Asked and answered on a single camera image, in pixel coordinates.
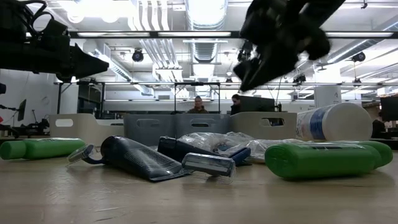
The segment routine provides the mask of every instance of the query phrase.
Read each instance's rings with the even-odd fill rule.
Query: computer monitor
[[[380,98],[383,121],[398,121],[398,96]]]
[[[26,99],[20,103],[18,107],[18,121],[22,121],[25,118],[25,108],[26,108]]]
[[[241,112],[275,112],[275,100],[253,96],[241,96]]]

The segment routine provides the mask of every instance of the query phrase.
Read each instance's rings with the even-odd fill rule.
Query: blue label
[[[322,119],[329,107],[317,109],[311,116],[310,131],[312,138],[316,140],[326,140],[322,130]]]

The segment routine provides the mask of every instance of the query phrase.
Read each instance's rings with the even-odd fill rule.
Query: white container
[[[297,114],[296,138],[304,141],[367,141],[373,131],[368,112],[339,103]]]

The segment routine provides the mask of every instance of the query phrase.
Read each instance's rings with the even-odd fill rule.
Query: bin handle
[[[70,118],[69,119],[56,119],[55,125],[56,125],[56,127],[70,128],[73,126],[73,120]]]
[[[210,127],[211,124],[216,123],[214,119],[200,119],[200,118],[195,118],[191,120],[191,126],[193,127]]]
[[[259,124],[260,124],[260,126],[263,126],[263,127],[275,127],[275,126],[282,127],[282,126],[285,126],[285,119],[283,119],[283,118],[261,118],[259,121]]]
[[[142,123],[142,121],[149,121],[148,125]],[[138,119],[137,120],[137,127],[138,128],[159,128],[160,121],[158,119]]]

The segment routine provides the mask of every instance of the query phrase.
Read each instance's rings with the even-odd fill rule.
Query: gray plastic bin
[[[175,124],[177,138],[195,132],[225,134],[229,132],[229,115],[176,114]]]
[[[157,146],[161,136],[175,137],[174,119],[174,115],[127,114],[124,136],[146,146]]]

